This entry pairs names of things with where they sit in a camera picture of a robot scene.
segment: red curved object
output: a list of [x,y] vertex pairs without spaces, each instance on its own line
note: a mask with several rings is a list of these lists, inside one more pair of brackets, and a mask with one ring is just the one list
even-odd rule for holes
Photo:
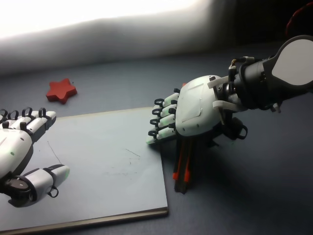
[[47,99],[52,101],[60,101],[62,104],[67,102],[67,99],[77,94],[77,90],[70,84],[68,78],[61,82],[50,82],[50,91],[46,94]]

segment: scratch mark on board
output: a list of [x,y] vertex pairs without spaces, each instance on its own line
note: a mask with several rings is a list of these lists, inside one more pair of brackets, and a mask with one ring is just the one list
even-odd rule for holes
[[[126,149],[126,148],[125,148]],[[135,154],[134,152],[130,151],[129,149],[126,149],[127,151],[131,152],[132,154]],[[135,154],[136,156],[140,157],[138,154]]]
[[58,158],[58,156],[57,156],[57,155],[55,154],[55,152],[53,151],[53,149],[52,149],[52,147],[51,147],[50,144],[49,144],[49,147],[51,148],[51,150],[52,150],[53,154],[55,155],[55,157],[59,160],[59,163],[62,164],[61,161],[60,161],[60,159]]

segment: dark tabletop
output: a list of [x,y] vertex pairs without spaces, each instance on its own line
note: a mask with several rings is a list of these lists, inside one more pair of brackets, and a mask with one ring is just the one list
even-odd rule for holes
[[[227,75],[238,56],[266,58],[279,46],[109,63],[1,78],[1,108],[46,107],[59,117],[152,106],[203,75]],[[78,94],[66,105],[45,97],[50,81],[69,78]],[[313,97],[283,103],[282,113],[249,110],[236,116],[249,128],[246,140],[199,147],[193,183],[174,192],[175,143],[161,147],[169,215],[42,234],[62,235],[299,235],[312,234]]]

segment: white wall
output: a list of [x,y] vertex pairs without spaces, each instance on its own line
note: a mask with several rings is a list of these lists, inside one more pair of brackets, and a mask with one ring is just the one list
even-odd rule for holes
[[234,9],[233,0],[201,0],[179,11],[98,19],[3,38],[0,75],[231,46]]

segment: bright light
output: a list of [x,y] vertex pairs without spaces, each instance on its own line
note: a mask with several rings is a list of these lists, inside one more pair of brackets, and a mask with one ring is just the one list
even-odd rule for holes
[[155,14],[187,8],[197,0],[0,0],[0,37],[100,18]]

